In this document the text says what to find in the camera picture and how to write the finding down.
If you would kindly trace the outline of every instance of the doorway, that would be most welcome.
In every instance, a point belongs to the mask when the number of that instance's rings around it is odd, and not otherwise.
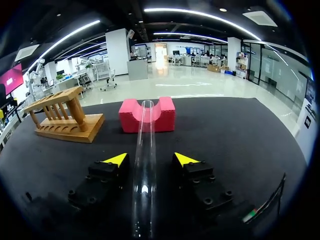
[[[155,44],[155,59],[157,62],[162,62],[167,60],[167,44],[166,43],[156,43]]]

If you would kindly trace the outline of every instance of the yellow triangle marker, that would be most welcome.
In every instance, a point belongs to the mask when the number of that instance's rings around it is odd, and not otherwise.
[[[188,163],[200,163],[200,161],[194,160],[194,159],[187,157],[187,156],[184,156],[180,153],[175,152],[174,154],[177,157],[177,159],[179,160],[182,167],[184,167],[184,164],[188,164]]]
[[[123,162],[123,160],[125,159],[125,157],[127,156],[128,153],[122,153],[118,156],[114,156],[110,159],[104,160],[102,161],[102,163],[113,163],[113,164],[118,164],[118,168],[120,167],[121,163]]]

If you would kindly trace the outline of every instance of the white floor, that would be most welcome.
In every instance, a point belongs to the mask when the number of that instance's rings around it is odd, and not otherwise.
[[[153,62],[148,64],[148,79],[129,80],[128,75],[115,78],[117,88],[100,91],[106,81],[96,83],[88,90],[81,105],[121,102],[124,99],[157,99],[200,97],[257,98],[269,108],[289,129],[293,136],[299,129],[298,116],[282,101],[264,88],[236,76],[208,71],[203,67],[172,66],[171,63]]]

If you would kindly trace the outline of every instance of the glass tube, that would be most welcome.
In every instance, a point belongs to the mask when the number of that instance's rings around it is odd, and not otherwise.
[[[132,186],[132,236],[136,239],[155,236],[156,187],[154,103],[146,100],[142,102]]]

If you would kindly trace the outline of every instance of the black mat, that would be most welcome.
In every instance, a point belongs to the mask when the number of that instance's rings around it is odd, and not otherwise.
[[[174,132],[156,133],[158,224],[161,236],[183,236],[191,217],[174,199],[168,174],[178,152],[214,166],[214,172],[236,202],[262,205],[286,172],[282,211],[294,195],[306,169],[303,154],[282,122],[256,99],[210,97],[174,99]],[[92,232],[122,234],[130,229],[132,170],[137,134],[124,134],[118,118],[121,102],[84,107],[86,114],[104,113],[106,121],[92,144],[37,136],[28,117],[15,130],[0,155],[0,176],[23,214],[25,192],[45,198],[52,193],[67,201],[87,175],[88,165],[128,152],[131,172],[121,198],[110,209],[107,224]],[[43,113],[37,114],[42,121]],[[272,212],[256,229],[261,233],[276,219]]]

